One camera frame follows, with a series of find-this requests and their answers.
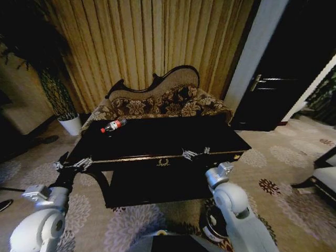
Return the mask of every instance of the plastic bottle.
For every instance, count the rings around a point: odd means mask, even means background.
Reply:
[[[126,123],[127,123],[126,119],[115,120],[108,123],[104,128],[101,128],[100,131],[101,133],[105,133],[106,131],[113,131],[116,130],[117,128],[120,128],[121,126],[124,126]]]

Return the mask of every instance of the floral upholstery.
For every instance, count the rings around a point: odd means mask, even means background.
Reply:
[[[226,114],[225,122],[229,124],[233,112],[224,106],[223,101],[192,85],[180,85],[157,98],[149,96],[142,100],[125,97],[105,99],[84,124],[81,133],[92,121],[98,120],[212,116],[220,113]]]

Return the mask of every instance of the beige curtain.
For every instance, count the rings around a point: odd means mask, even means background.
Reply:
[[[144,89],[152,74],[198,69],[200,87],[220,97],[253,0],[52,0],[67,38],[66,64],[85,112],[119,79]]]

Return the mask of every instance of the bottle label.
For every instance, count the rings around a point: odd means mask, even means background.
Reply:
[[[118,124],[116,123],[116,121],[111,122],[110,125],[112,130],[116,130],[118,128]]]
[[[116,124],[117,124],[117,128],[121,127],[121,122],[119,120],[115,120]]]

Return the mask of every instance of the door handle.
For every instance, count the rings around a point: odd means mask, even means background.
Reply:
[[[250,91],[253,92],[257,86],[258,83],[261,83],[261,82],[266,82],[265,80],[260,80],[261,79],[261,75],[257,75],[251,88],[250,88]]]

